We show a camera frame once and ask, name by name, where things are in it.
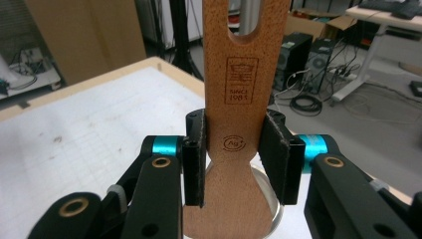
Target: circular engraved stamp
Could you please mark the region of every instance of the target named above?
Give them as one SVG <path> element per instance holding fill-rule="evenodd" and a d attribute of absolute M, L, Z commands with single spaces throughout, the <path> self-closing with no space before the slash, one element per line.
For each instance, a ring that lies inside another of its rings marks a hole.
<path fill-rule="evenodd" d="M 223 138 L 224 140 L 224 150 L 226 151 L 240 151 L 242 150 L 246 143 L 242 137 L 238 135 L 230 135 Z"/>

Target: office desk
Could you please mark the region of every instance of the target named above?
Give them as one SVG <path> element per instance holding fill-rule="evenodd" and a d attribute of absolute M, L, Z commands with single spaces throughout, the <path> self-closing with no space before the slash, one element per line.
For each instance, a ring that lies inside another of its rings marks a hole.
<path fill-rule="evenodd" d="M 385 34 L 388 27 L 397 27 L 422 33 L 422 17 L 417 16 L 410 21 L 402 20 L 391 17 L 391 13 L 388 12 L 368 10 L 358 7 L 347 9 L 346 15 L 362 21 L 380 24 L 380 27 L 372 41 L 365 59 L 363 60 L 362 66 L 357 74 L 357 78 L 331 97 L 334 103 L 340 102 L 367 81 L 366 71 L 369 68 L 372 58 L 378 52 L 383 57 L 422 67 L 422 45 L 420 42 Z"/>
<path fill-rule="evenodd" d="M 186 114 L 204 108 L 203 83 L 151 58 L 0 112 L 0 238 L 25 238 L 57 199 L 101 198 L 147 135 L 185 135 Z M 253 163 L 261 166 L 258 157 Z M 270 238 L 311 238 L 300 201 Z"/>

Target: computer tower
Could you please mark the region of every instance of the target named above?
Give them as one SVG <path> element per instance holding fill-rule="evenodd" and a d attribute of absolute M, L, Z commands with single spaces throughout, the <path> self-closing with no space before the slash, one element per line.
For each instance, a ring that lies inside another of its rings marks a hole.
<path fill-rule="evenodd" d="M 312 35 L 299 32 L 283 38 L 273 89 L 283 91 L 302 79 L 303 74 L 297 74 L 290 79 L 289 76 L 305 69 L 312 42 Z"/>
<path fill-rule="evenodd" d="M 312 94 L 319 92 L 334 46 L 335 40 L 331 39 L 316 39 L 311 46 L 306 65 L 306 69 L 310 69 L 307 82 L 308 92 Z"/>

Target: wooden handle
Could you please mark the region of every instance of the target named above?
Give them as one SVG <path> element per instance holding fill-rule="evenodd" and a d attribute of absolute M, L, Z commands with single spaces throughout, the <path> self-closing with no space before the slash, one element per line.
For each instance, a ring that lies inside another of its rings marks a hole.
<path fill-rule="evenodd" d="M 184 208 L 192 238 L 262 238 L 272 214 L 250 166 L 272 89 L 290 1 L 262 1 L 257 28 L 235 36 L 227 0 L 204 0 L 205 113 L 212 160 L 203 209 Z"/>

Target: blue tape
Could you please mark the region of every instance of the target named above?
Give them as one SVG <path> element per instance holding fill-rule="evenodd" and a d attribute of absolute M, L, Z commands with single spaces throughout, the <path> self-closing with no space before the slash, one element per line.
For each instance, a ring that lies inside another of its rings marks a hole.
<path fill-rule="evenodd" d="M 152 146 L 153 154 L 176 156 L 178 136 L 157 136 Z"/>
<path fill-rule="evenodd" d="M 298 137 L 305 142 L 304 172 L 311 172 L 312 161 L 320 153 L 327 153 L 328 148 L 323 137 L 319 134 L 299 134 Z"/>

